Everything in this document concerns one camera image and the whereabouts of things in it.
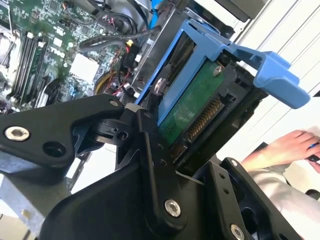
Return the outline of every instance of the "silver bolt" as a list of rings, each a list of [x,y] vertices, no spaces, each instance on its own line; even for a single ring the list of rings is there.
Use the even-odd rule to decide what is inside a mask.
[[[26,210],[26,209],[22,209],[21,215],[22,215],[23,217],[25,217],[26,219],[29,219],[29,218],[30,218],[30,212],[29,212],[28,210]]]
[[[11,126],[4,131],[4,135],[12,141],[22,142],[30,137],[30,132],[21,126]]]
[[[110,104],[111,105],[113,105],[113,106],[115,106],[115,107],[118,107],[119,106],[119,104],[116,102],[116,101],[110,101]]]
[[[145,115],[149,119],[152,119],[152,115],[148,112],[145,112],[143,115]]]
[[[233,236],[235,236],[237,240],[245,240],[244,232],[240,229],[240,227],[235,224],[231,224],[230,229]]]
[[[179,204],[173,200],[173,199],[168,199],[164,202],[164,208],[167,211],[168,214],[170,214],[172,217],[179,217],[181,214],[181,209]]]
[[[231,160],[233,166],[238,167],[238,163],[235,160]]]
[[[217,66],[214,70],[213,70],[213,73],[212,75],[214,77],[217,77],[220,75],[220,73],[222,73],[222,66]]]

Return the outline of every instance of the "blue pen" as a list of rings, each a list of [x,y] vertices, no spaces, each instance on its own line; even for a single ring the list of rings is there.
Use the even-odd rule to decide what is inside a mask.
[[[312,145],[309,147],[309,149],[310,149],[310,148],[313,148],[314,146],[316,146],[316,145],[318,145],[318,144],[319,144],[319,142],[317,142],[317,143],[315,143],[315,144],[312,144]],[[317,157],[316,155],[311,155],[310,157],[307,157],[306,159],[309,160],[310,162],[318,162],[318,161],[320,161],[320,158]]]

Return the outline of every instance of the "motherboard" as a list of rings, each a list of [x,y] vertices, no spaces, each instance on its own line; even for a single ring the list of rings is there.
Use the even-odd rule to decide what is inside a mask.
[[[114,34],[112,22],[69,1],[0,0],[1,99],[23,111],[92,95],[120,49],[82,52],[79,43]]]

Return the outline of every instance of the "white sleeve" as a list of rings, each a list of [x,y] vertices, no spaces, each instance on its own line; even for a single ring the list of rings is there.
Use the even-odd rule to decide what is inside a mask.
[[[304,240],[319,239],[320,202],[291,187],[282,174],[270,169],[249,174]]]

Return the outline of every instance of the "person's hand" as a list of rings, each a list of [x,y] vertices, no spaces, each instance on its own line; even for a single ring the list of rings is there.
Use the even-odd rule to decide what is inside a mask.
[[[320,155],[320,137],[311,132],[296,130],[284,135],[263,149],[263,154],[272,165],[290,164],[297,160],[302,160],[311,155]]]
[[[247,170],[263,169],[271,166],[290,164],[311,155],[320,156],[320,138],[313,133],[296,130],[284,135],[267,147],[250,154],[242,165]]]
[[[310,165],[314,168],[314,170],[320,174],[320,164],[319,163],[316,163],[316,162],[312,162],[312,161],[309,161]]]

